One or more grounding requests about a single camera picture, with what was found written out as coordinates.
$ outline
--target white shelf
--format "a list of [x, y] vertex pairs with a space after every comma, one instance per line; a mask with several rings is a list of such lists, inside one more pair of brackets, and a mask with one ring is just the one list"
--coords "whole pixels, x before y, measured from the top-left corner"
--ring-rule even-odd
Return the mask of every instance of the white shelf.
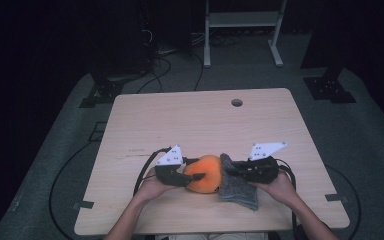
[[210, 13], [209, 27], [276, 26], [279, 12]]

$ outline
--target person's left hand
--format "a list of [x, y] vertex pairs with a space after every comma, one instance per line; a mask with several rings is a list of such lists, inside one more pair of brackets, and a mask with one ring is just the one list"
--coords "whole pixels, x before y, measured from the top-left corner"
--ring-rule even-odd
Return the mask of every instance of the person's left hand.
[[134, 197], [140, 198], [142, 201], [149, 202], [152, 199], [161, 196], [164, 192], [175, 188], [178, 187], [164, 185], [160, 182], [160, 180], [158, 180], [155, 176], [155, 168], [153, 167], [149, 169], [142, 185]]

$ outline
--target metal stand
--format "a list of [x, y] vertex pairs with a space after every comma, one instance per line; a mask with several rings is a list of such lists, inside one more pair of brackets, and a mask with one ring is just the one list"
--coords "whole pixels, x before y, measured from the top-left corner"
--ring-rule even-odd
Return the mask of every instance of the metal stand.
[[315, 100], [330, 100], [332, 103], [355, 103], [350, 92], [338, 81], [341, 65], [330, 66], [322, 77], [304, 78], [305, 84]]
[[227, 12], [210, 13], [209, 0], [205, 6], [205, 44], [204, 44], [204, 67], [211, 67], [210, 56], [210, 28], [213, 27], [262, 27], [274, 26], [275, 31], [273, 39], [269, 40], [270, 51], [273, 55], [277, 67], [282, 67], [283, 62], [277, 51], [277, 39], [280, 33], [280, 27], [286, 8], [287, 0], [282, 1], [278, 12]]
[[115, 98], [121, 94], [124, 84], [142, 78], [148, 72], [144, 71], [135, 77], [124, 78], [117, 81], [110, 81], [108, 76], [104, 75], [95, 66], [91, 67], [90, 74], [92, 75], [95, 84], [86, 98], [83, 98], [79, 108], [93, 108], [95, 104], [113, 103]]

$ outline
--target dark background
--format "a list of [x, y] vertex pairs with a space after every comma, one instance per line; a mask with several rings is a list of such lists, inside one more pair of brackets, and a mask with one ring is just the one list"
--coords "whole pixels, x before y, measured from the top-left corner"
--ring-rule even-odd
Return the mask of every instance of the dark background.
[[[152, 49], [143, 48], [140, 28], [187, 47], [185, 34], [204, 27], [203, 0], [82, 2], [0, 1], [0, 219], [71, 90], [89, 73], [91, 58], [105, 70], [145, 70]], [[279, 4], [211, 2], [220, 11]], [[282, 32], [310, 31], [302, 67], [340, 59], [384, 111], [384, 1], [289, 0]]]

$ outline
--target shelf leg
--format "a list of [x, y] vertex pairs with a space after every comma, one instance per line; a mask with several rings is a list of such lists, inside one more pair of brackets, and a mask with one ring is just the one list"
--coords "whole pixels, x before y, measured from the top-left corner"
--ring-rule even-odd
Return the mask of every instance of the shelf leg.
[[211, 67], [210, 56], [210, 1], [205, 3], [205, 44], [204, 44], [204, 67]]
[[277, 50], [276, 44], [277, 44], [277, 39], [279, 38], [280, 27], [282, 26], [283, 16], [285, 14], [286, 2], [287, 0], [282, 1], [282, 6], [280, 7], [279, 14], [277, 15], [276, 27], [274, 29], [273, 39], [269, 40], [270, 51], [273, 55], [273, 58], [277, 67], [283, 67], [283, 61], [280, 58], [280, 54], [279, 54], [279, 51]]

